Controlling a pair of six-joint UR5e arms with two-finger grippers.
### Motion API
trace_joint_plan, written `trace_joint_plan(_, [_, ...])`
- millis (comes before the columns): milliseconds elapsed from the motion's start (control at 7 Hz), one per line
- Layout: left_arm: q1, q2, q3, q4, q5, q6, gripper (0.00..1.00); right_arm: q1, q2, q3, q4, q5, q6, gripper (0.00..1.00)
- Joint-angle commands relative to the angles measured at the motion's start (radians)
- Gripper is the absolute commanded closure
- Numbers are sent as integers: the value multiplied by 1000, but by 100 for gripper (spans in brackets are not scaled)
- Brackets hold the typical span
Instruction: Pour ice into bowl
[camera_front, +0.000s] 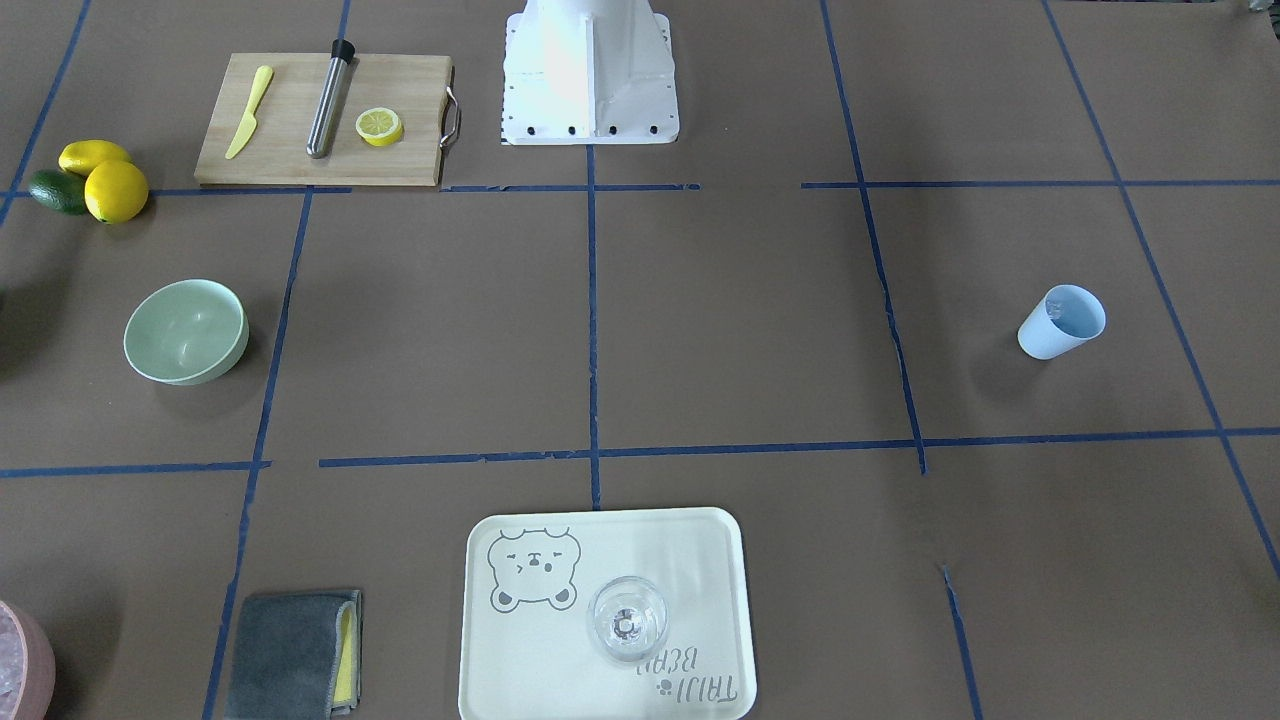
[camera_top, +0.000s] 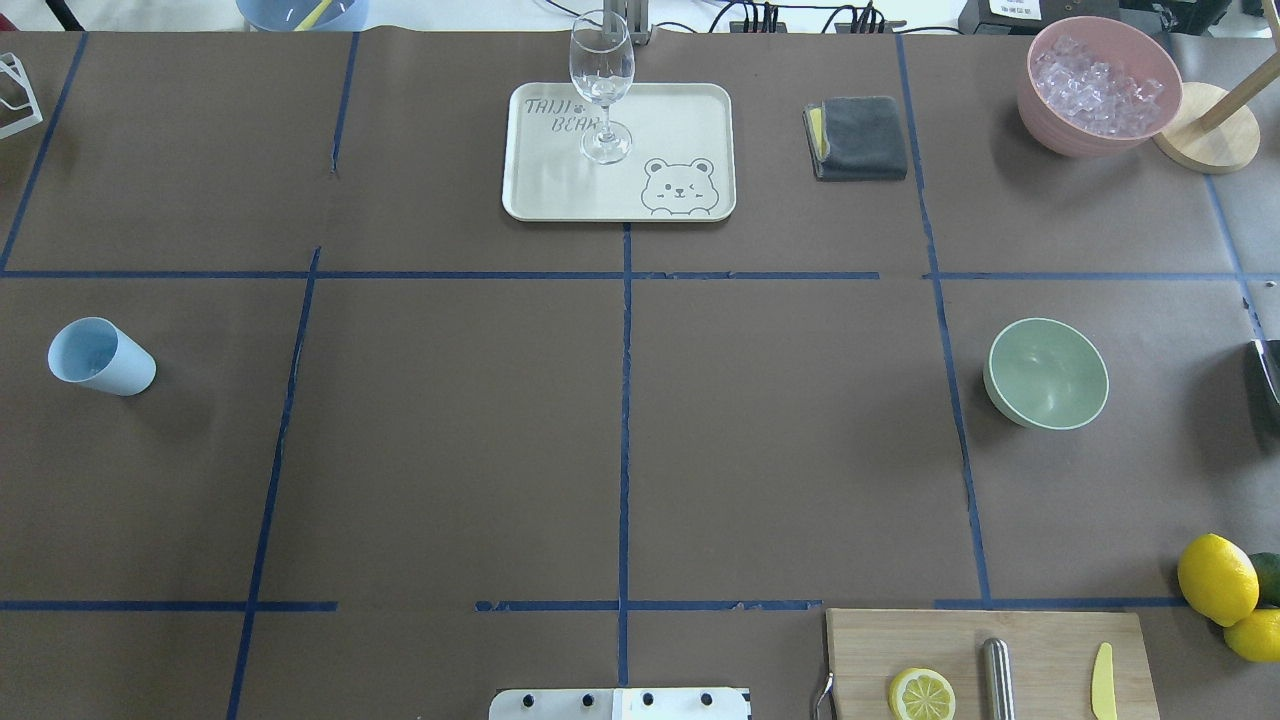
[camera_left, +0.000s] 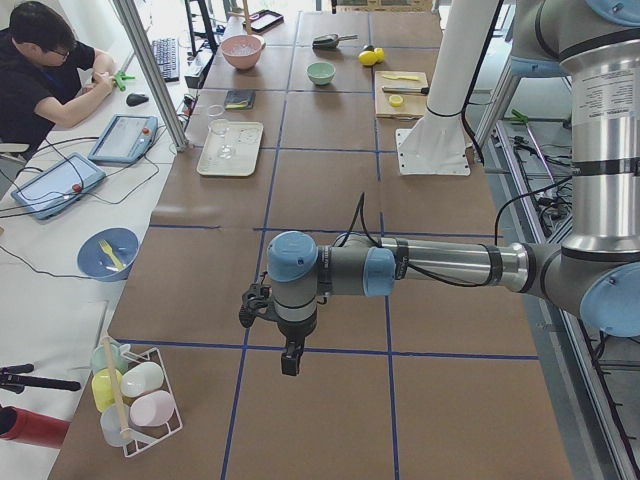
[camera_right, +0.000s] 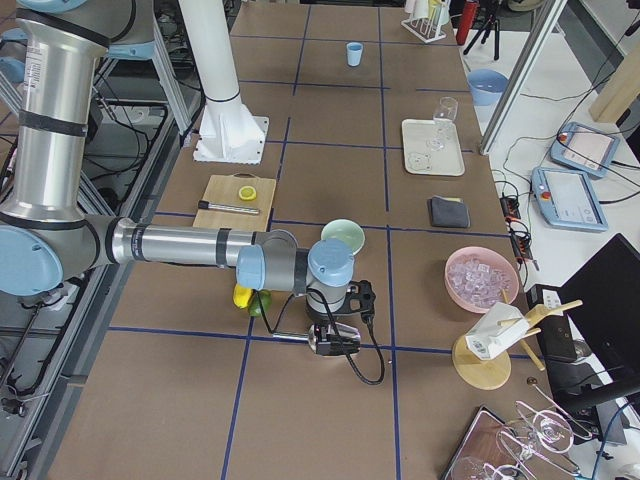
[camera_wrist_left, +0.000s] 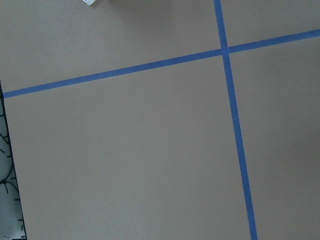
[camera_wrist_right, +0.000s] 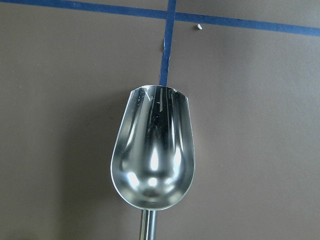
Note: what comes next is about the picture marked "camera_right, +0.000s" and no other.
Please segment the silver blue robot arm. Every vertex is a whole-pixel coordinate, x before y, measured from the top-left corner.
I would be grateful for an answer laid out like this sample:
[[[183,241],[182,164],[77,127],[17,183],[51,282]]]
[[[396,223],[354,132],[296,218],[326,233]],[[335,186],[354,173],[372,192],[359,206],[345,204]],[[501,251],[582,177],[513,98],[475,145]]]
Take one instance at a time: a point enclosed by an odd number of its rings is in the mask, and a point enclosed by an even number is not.
[[[363,292],[354,256],[336,239],[302,249],[288,232],[247,232],[142,224],[87,215],[77,204],[91,90],[100,58],[149,58],[149,1],[22,1],[27,35],[17,165],[1,205],[1,288],[15,296],[54,289],[92,268],[133,261],[232,268],[253,293],[289,292],[306,300],[312,350],[351,356],[359,332],[338,322]]]

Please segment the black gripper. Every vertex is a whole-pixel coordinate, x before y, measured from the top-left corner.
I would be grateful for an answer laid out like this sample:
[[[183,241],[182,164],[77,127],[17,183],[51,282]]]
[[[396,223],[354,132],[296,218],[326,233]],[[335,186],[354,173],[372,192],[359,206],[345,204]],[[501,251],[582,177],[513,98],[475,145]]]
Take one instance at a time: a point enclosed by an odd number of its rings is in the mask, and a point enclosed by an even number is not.
[[[341,356],[353,353],[353,328],[337,323],[315,325],[315,353],[320,356]]]

